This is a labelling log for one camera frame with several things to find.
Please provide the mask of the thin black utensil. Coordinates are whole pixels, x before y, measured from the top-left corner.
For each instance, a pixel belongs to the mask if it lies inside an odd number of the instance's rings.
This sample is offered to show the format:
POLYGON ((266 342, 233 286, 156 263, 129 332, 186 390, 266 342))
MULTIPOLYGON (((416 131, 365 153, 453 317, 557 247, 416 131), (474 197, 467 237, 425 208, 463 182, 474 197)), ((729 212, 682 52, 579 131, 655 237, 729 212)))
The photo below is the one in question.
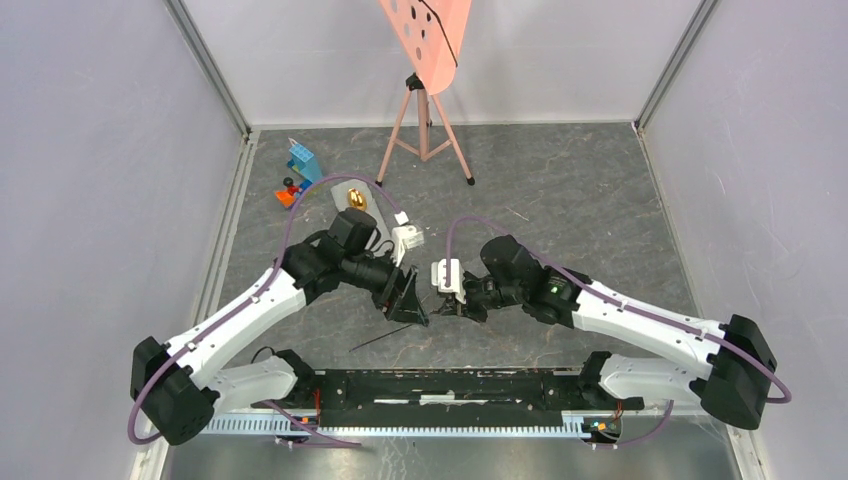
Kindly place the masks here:
MULTIPOLYGON (((441 313, 439 312, 439 310, 438 310, 438 309, 433 309, 433 310, 431 310, 431 311, 427 312, 427 315, 426 315, 426 316, 427 316, 427 318, 429 318, 429 317, 434 317, 434 316, 437 316, 437 315, 440 315, 440 314, 441 314, 441 313)), ((397 334, 397 333, 400 333, 400 332, 402 332, 402 331, 404 331, 404 330, 407 330, 407 329, 410 329, 410 328, 413 328, 413 327, 417 327, 417 326, 424 326, 424 327, 426 327, 426 326, 428 326, 430 323, 431 323, 431 321, 428 319, 428 320, 427 320, 427 321, 425 321, 423 324, 408 324, 408 325, 404 325, 404 326, 401 326, 401 327, 395 328, 394 330, 391 330, 391 331, 389 331, 389 332, 387 332, 387 333, 384 333, 384 334, 378 335, 377 337, 374 337, 374 338, 372 338, 372 339, 369 339, 369 340, 367 340, 367 341, 365 341, 365 342, 362 342, 362 343, 360 343, 360 344, 358 344, 358 345, 353 346, 352 348, 350 348, 350 349, 348 350, 348 353, 353 353, 353 352, 355 352, 355 351, 357 351, 357 350, 360 350, 360 349, 362 349, 362 348, 364 348, 364 347, 366 347, 366 346, 369 346, 369 345, 371 345, 371 344, 374 344, 374 343, 376 343, 376 342, 378 342, 378 341, 380 341, 380 340, 386 339, 386 338, 388 338, 388 337, 390 337, 390 336, 392 336, 392 335, 395 335, 395 334, 397 334)))

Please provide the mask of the gold spoon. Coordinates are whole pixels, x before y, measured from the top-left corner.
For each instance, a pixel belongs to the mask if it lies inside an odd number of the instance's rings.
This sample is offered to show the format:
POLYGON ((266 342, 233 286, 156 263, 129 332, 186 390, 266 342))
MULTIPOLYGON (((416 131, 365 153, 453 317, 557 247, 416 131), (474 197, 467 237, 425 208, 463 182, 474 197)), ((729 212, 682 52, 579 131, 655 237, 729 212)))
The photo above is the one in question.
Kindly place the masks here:
POLYGON ((350 208, 366 212, 368 209, 368 197, 357 188, 350 188, 347 191, 346 199, 350 208))

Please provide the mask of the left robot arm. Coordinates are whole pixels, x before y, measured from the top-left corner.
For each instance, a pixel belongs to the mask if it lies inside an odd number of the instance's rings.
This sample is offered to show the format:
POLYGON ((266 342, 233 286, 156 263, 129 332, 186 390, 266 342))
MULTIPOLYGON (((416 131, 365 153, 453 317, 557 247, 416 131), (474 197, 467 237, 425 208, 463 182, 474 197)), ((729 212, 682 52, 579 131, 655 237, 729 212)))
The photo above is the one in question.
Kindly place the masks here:
POLYGON ((404 213, 396 218, 392 251, 377 255, 368 247, 376 220, 347 208, 328 229, 285 247, 250 288, 201 324, 165 342, 153 337, 139 342, 131 364, 130 441, 181 445, 218 414, 287 397, 301 372, 286 359, 226 365, 278 321, 342 284, 369 292, 389 321, 427 325, 416 293, 418 270, 401 268, 404 254, 422 244, 423 233, 404 213))

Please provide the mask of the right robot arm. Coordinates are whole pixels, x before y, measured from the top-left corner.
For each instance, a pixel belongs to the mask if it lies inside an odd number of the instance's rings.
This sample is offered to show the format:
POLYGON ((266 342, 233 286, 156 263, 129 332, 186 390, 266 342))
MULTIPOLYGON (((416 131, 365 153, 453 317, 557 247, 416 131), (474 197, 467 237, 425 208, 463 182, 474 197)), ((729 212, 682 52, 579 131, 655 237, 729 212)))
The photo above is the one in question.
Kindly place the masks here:
POLYGON ((589 380, 619 400, 697 403, 733 427, 760 427, 777 360, 757 323, 675 313, 627 297, 590 277, 540 262, 513 236, 480 251, 488 273, 476 276, 457 259, 431 266, 431 283, 445 301, 441 315, 484 322, 491 311, 518 306, 536 321, 606 335, 649 352, 647 358, 594 353, 589 380))

